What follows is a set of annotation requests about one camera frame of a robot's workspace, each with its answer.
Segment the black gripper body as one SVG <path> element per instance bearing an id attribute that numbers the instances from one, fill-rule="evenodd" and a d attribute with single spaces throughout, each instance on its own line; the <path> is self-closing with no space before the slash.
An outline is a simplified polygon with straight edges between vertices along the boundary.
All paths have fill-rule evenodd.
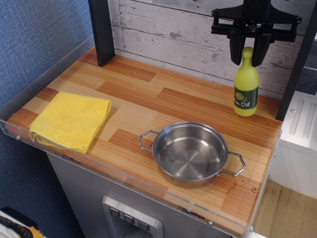
<path id="1" fill-rule="evenodd" d="M 247 38 L 268 35 L 271 42 L 294 42 L 302 18 L 276 9 L 269 0 L 245 0 L 242 5 L 216 8 L 211 12 L 211 32 L 226 35 L 232 31 Z"/>

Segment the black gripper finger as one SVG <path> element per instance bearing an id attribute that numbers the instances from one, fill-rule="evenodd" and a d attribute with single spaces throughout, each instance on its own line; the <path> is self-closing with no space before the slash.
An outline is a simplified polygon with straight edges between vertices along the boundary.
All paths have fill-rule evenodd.
<path id="1" fill-rule="evenodd" d="M 230 32 L 230 55 L 231 60 L 239 65 L 242 60 L 242 51 L 245 45 L 246 37 L 239 29 L 239 25 L 233 24 Z"/>
<path id="2" fill-rule="evenodd" d="M 270 44 L 274 42 L 272 34 L 262 34 L 255 38 L 252 66 L 257 67 L 263 63 Z"/>

